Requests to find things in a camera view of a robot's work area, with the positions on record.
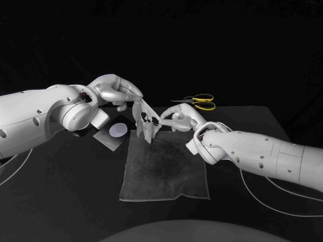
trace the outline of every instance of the yellow scissors handle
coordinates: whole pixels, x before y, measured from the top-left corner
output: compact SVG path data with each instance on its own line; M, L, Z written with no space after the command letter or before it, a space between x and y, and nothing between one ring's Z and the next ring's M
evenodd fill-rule
M197 103L198 103L198 104L203 103L203 104L204 104L206 106L208 106L208 107L207 107L207 108L206 108L206 107L201 107L201 106L197 105ZM193 102L193 105L194 105L194 107L195 107L197 109L204 110L204 111L211 111L211 110L214 109L214 107L216 107L216 105L214 105L213 102Z
M210 102L213 100L213 96L210 94L197 94L191 99L198 102Z

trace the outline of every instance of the scissors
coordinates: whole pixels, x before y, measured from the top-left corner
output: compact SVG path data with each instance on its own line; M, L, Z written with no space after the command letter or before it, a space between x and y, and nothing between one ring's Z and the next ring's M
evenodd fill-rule
M213 100L213 96L210 94L197 94L194 96L184 97L182 100L175 100L171 102L193 104L197 109L210 111L216 107L211 100Z

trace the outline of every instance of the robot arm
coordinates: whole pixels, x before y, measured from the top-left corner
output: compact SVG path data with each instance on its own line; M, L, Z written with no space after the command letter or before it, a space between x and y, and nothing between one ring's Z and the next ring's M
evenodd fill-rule
M181 114L182 117L198 115L191 107L187 111L188 113ZM175 123L172 120L161 120L158 123L180 130L180 122L181 120ZM260 134L233 131L221 123L206 122L194 127L193 139L185 147L208 164L230 160L240 170L323 192L323 149L292 144Z
M97 107L112 101L122 111L125 101L141 96L136 87L112 74L87 86L53 85L0 96L0 159L47 142L60 130L81 130L89 123L100 129L109 117Z

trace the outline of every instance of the paper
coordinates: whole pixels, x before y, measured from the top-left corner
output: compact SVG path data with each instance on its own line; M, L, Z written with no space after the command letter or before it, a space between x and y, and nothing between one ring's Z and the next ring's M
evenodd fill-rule
M151 143L151 139L155 137L161 125L158 124L159 116L155 114L154 110L141 99L141 101L133 102L132 106L132 116L135 120L136 136L144 133L144 139Z

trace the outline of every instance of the black background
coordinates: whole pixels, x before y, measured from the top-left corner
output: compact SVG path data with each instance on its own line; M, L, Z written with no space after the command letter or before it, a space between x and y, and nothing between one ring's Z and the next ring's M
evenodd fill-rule
M0 95L113 73L149 106L266 106L323 147L323 1L0 1Z

